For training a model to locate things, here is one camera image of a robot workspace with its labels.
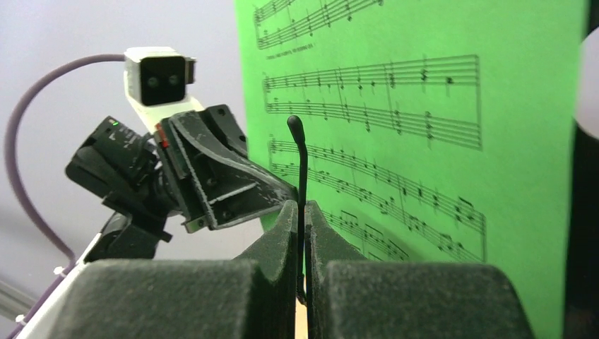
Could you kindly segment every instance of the camera lens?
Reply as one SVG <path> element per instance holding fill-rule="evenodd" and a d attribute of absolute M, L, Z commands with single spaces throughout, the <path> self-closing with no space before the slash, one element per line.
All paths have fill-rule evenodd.
<path fill-rule="evenodd" d="M 150 88 L 156 88 L 158 87 L 158 79 L 156 77 L 152 77 L 148 79 L 148 86 L 150 86 Z"/>
<path fill-rule="evenodd" d="M 171 85 L 173 85 L 173 86 L 176 85 L 176 84 L 178 84 L 179 83 L 179 77 L 178 76 L 170 76 L 169 77 L 169 83 Z"/>

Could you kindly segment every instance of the musical staff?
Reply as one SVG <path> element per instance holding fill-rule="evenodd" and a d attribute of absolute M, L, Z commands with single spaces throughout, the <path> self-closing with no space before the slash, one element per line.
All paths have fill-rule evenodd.
<path fill-rule="evenodd" d="M 271 171 L 281 177 L 298 176 L 299 168 L 294 164 L 271 164 Z M 404 224 L 413 234 L 418 234 L 431 244 L 439 248 L 440 251 L 447 253 L 451 258 L 462 262 L 480 262 L 484 261 L 483 255 L 476 255 L 467 250 L 462 243 L 452 240 L 450 236 L 436 231 L 427 223 L 419 220 L 414 215 L 406 212 L 401 206 L 397 206 L 392 198 L 385 199 L 370 191 L 366 191 L 345 180 L 332 177 L 329 173 L 318 173 L 313 169 L 308 170 L 308 179 L 335 189 L 338 193 L 344 193 L 349 196 L 360 199 L 375 208 L 383 210 L 387 215 Z"/>
<path fill-rule="evenodd" d="M 480 234 L 485 234 L 485 216 L 477 211 L 474 205 L 464 198 L 451 198 L 440 194 L 437 190 L 423 186 L 422 184 L 410 180 L 406 177 L 392 172 L 389 169 L 378 166 L 374 162 L 368 162 L 355 154 L 346 154 L 343 150 L 334 148 L 322 148 L 314 145 L 307 145 L 308 156 L 314 159 L 320 159 L 337 165 L 342 165 L 356 172 L 361 172 L 377 181 L 393 187 L 402 197 L 415 198 L 419 202 L 431 206 L 435 210 L 449 216 L 466 227 L 469 227 Z M 297 153 L 297 146 L 293 142 L 270 140 L 268 142 L 268 151 L 271 154 L 277 152 Z M 315 174 L 320 179 L 324 174 Z"/>
<path fill-rule="evenodd" d="M 269 114 L 309 114 L 326 119 L 343 119 L 349 123 L 364 124 L 367 132 L 373 126 L 390 129 L 399 134 L 406 133 L 426 138 L 429 141 L 441 141 L 465 148 L 480 149 L 480 129 L 475 122 L 434 117 L 430 112 L 414 114 L 399 112 L 389 115 L 385 109 L 375 109 L 347 104 L 325 104 L 316 102 L 273 102 L 266 104 Z"/>
<path fill-rule="evenodd" d="M 430 148 L 441 142 L 482 150 L 478 64 L 476 55 L 424 57 L 269 76 L 262 83 L 265 111 L 417 136 Z M 445 90 L 424 90 L 431 86 Z"/>
<path fill-rule="evenodd" d="M 361 239 L 364 244 L 370 247 L 380 250 L 385 253 L 389 260 L 395 261 L 408 261 L 410 256 L 402 250 L 395 242 L 390 239 L 385 239 L 382 233 L 377 229 L 364 224 L 365 228 L 360 227 L 357 217 L 354 215 L 341 211 L 340 216 L 332 213 L 322 211 L 326 221 L 332 226 L 339 230 L 343 230 L 348 234 L 351 234 L 358 239 Z M 360 253 L 364 253 L 365 247 L 360 249 L 357 248 Z"/>
<path fill-rule="evenodd" d="M 269 2 L 270 5 L 266 4 L 256 10 L 254 12 L 256 28 L 267 18 L 276 14 L 282 7 L 288 6 L 288 2 L 272 0 Z M 283 28 L 278 28 L 274 32 L 264 30 L 257 37 L 258 48 L 268 49 L 292 41 L 299 36 L 312 35 L 314 31 L 331 27 L 332 23 L 339 20 L 346 19 L 347 21 L 351 21 L 357 12 L 373 5 L 382 6 L 383 0 L 328 0 L 328 3 L 325 1 L 319 9 L 308 11 L 305 17 L 298 20 L 290 20 L 289 25 Z"/>
<path fill-rule="evenodd" d="M 254 23 L 259 25 L 262 21 L 274 16 L 279 11 L 286 9 L 295 0 L 271 0 L 264 6 L 254 11 Z"/>
<path fill-rule="evenodd" d="M 343 86 L 343 79 L 359 79 L 372 87 L 389 84 L 392 88 L 399 85 L 426 86 L 477 86 L 476 55 L 448 56 L 423 60 L 397 61 L 388 64 L 345 67 L 341 69 L 320 70 L 308 73 L 277 76 L 264 81 L 268 90 L 308 86 Z"/>

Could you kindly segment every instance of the camera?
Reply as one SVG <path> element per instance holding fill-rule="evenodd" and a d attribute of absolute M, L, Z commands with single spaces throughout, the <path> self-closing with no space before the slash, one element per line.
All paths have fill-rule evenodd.
<path fill-rule="evenodd" d="M 107 117 L 77 150 L 66 176 L 118 213 L 147 225 L 161 221 L 179 208 L 150 138 Z"/>
<path fill-rule="evenodd" d="M 125 51 L 128 94 L 146 107 L 181 102 L 193 83 L 193 61 L 170 47 L 136 47 Z"/>

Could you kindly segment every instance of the sheet music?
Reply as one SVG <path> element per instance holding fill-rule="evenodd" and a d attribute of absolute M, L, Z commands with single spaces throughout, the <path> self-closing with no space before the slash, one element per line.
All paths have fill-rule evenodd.
<path fill-rule="evenodd" d="M 356 250 L 499 266 L 559 338 L 585 1 L 549 2 L 237 0 L 250 158 L 297 184 L 300 116 Z"/>

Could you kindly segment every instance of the cable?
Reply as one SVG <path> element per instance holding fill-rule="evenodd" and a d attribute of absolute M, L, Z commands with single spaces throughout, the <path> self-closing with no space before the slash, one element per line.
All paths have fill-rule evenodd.
<path fill-rule="evenodd" d="M 52 81 L 60 78 L 61 76 L 79 69 L 83 66 L 97 64 L 100 62 L 110 62 L 110 61 L 124 61 L 123 54 L 98 54 L 93 56 L 87 56 L 81 59 L 77 59 L 75 61 L 71 61 L 63 66 L 60 66 L 57 69 L 54 69 L 50 73 L 48 73 L 43 78 L 39 79 L 36 83 L 33 84 L 23 96 L 18 101 L 17 105 L 13 109 L 10 118 L 8 119 L 8 127 L 6 128 L 6 135 L 4 136 L 4 164 L 6 166 L 6 174 L 8 175 L 8 181 L 11 184 L 13 192 L 27 214 L 27 216 L 31 219 L 36 228 L 43 233 L 43 235 L 48 238 L 48 240 L 55 245 L 55 247 L 60 250 L 67 258 L 69 258 L 69 266 L 64 270 L 63 275 L 69 274 L 71 270 L 75 267 L 76 257 L 71 250 L 60 237 L 52 230 L 52 228 L 44 221 L 42 216 L 38 213 L 37 209 L 31 202 L 29 195 L 27 195 L 27 191 L 23 186 L 23 180 L 20 177 L 20 172 L 18 170 L 18 161 L 17 161 L 17 135 L 18 128 L 20 126 L 21 121 L 23 120 L 23 115 L 25 115 L 25 111 L 33 101 L 33 99 L 39 94 L 46 86 L 48 86 Z M 44 304 L 46 299 L 51 295 L 54 289 L 60 284 L 60 282 L 64 279 L 62 275 L 60 275 L 50 287 L 44 291 L 40 299 L 35 303 L 35 305 L 31 308 L 31 310 L 27 313 L 23 321 L 15 328 L 15 330 L 9 335 L 8 339 L 13 339 L 16 337 L 20 331 L 24 327 L 24 323 L 27 323 L 37 312 L 38 309 Z"/>
<path fill-rule="evenodd" d="M 304 124 L 297 115 L 287 119 L 287 126 L 293 136 L 293 141 L 299 151 L 299 189 L 297 199 L 297 284 L 296 294 L 300 304 L 307 306 L 306 292 L 304 291 L 304 236 L 305 236 L 305 212 L 306 192 L 308 184 L 308 149 L 306 147 L 306 135 Z"/>

